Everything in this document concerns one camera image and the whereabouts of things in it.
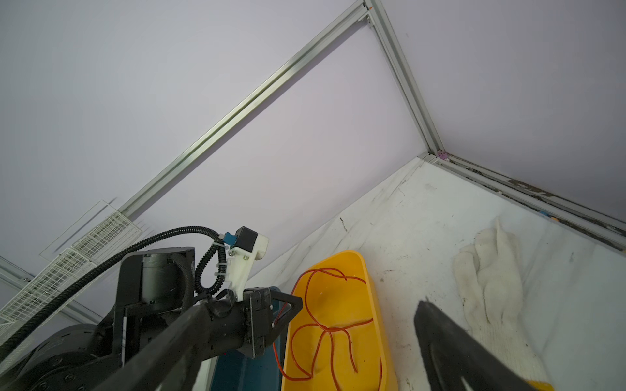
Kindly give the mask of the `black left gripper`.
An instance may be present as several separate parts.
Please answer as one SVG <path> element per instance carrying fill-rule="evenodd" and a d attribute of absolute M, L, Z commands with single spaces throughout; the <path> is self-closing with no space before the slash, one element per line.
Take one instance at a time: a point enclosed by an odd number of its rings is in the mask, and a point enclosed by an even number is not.
<path fill-rule="evenodd" d="M 281 304 L 272 321 L 272 302 Z M 247 358 L 265 354 L 268 341 L 276 340 L 289 328 L 290 322 L 303 309 L 303 299 L 270 288 L 249 288 L 243 299 L 236 301 L 235 293 L 225 289 L 215 299 L 215 320 L 218 321 L 215 356 L 237 350 Z"/>

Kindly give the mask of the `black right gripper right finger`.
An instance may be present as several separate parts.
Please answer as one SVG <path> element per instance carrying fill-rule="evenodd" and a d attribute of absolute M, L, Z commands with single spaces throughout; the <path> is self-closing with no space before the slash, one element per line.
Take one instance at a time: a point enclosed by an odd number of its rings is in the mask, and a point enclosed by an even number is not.
<path fill-rule="evenodd" d="M 413 322 L 432 390 L 533 389 L 435 304 L 420 301 Z"/>

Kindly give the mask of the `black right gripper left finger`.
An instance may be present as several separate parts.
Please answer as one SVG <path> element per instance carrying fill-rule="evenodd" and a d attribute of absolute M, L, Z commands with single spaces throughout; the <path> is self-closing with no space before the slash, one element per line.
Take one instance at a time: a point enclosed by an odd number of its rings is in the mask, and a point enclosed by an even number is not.
<path fill-rule="evenodd" d="M 190 390 L 201 364 L 245 340 L 245 309 L 237 303 L 218 317 L 209 305 L 194 306 L 150 342 L 98 390 Z"/>

